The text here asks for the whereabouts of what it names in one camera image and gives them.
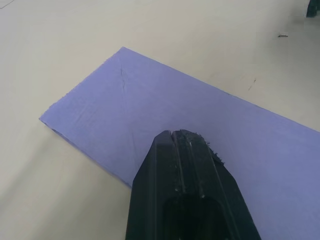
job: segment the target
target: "white surface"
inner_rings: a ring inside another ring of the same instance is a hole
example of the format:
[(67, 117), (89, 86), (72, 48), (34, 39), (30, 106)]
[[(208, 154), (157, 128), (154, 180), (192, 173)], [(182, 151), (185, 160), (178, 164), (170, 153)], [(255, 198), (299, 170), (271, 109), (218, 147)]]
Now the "white surface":
[(307, 6), (15, 0), (1, 9), (0, 239), (124, 239), (130, 190), (38, 121), (122, 46), (320, 131), (320, 23), (302, 20)]

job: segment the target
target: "black object in corner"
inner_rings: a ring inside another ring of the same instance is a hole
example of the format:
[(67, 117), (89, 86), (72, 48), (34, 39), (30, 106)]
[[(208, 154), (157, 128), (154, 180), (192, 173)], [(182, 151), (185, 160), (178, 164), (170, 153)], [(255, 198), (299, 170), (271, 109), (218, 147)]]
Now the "black object in corner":
[(164, 131), (134, 178), (126, 240), (260, 240), (238, 185), (198, 134)]

